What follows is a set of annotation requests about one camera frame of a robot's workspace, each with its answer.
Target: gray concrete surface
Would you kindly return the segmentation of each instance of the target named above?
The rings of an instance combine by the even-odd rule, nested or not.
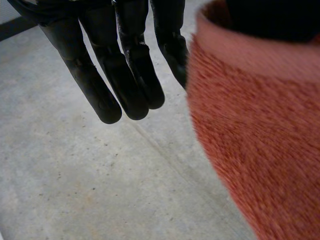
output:
[[[187,0],[188,41],[203,2]],[[38,27],[0,42],[4,240],[255,239],[196,141],[152,21],[166,103],[138,122],[100,122]]]

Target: orange fuzzy fabric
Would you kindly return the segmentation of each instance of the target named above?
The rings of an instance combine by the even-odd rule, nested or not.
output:
[[[197,15],[187,100],[214,169],[259,240],[320,240],[320,46]]]

